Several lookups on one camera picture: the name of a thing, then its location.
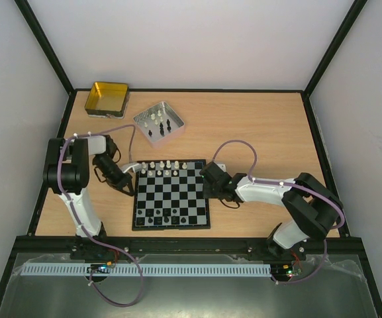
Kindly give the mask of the pink tin with chess pieces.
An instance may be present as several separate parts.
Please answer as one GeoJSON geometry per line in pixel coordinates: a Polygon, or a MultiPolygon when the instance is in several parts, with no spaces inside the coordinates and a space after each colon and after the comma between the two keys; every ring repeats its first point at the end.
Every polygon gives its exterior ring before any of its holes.
{"type": "Polygon", "coordinates": [[[167,101],[141,111],[132,119],[153,148],[160,148],[185,132],[185,122],[167,101]]]}

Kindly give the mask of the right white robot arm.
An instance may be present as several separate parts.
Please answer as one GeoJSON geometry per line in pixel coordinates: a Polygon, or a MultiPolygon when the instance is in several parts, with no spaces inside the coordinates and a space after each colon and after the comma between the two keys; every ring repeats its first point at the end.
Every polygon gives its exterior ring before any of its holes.
{"type": "Polygon", "coordinates": [[[324,240],[331,229],[345,223],[342,202],[314,176],[301,173],[295,179],[273,180],[226,172],[222,164],[209,162],[200,171],[207,199],[262,202],[286,208],[291,216],[278,224],[266,240],[266,252],[277,260],[307,239],[324,240]]]}

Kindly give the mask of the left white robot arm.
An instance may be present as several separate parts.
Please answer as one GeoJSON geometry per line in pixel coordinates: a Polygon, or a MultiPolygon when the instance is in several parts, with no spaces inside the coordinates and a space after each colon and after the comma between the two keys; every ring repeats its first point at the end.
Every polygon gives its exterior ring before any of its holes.
{"type": "Polygon", "coordinates": [[[87,189],[90,164],[100,182],[134,196],[132,174],[141,171],[142,165],[131,162],[118,166],[114,158],[119,153],[114,140],[107,134],[48,141],[43,181],[68,208],[79,237],[97,238],[105,233],[87,189]]]}

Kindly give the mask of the black and silver chessboard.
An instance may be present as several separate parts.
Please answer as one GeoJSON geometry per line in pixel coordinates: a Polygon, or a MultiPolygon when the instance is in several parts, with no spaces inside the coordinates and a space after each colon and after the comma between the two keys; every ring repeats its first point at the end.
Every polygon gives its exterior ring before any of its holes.
{"type": "Polygon", "coordinates": [[[205,159],[142,162],[136,173],[133,231],[209,229],[209,200],[200,171],[205,159]]]}

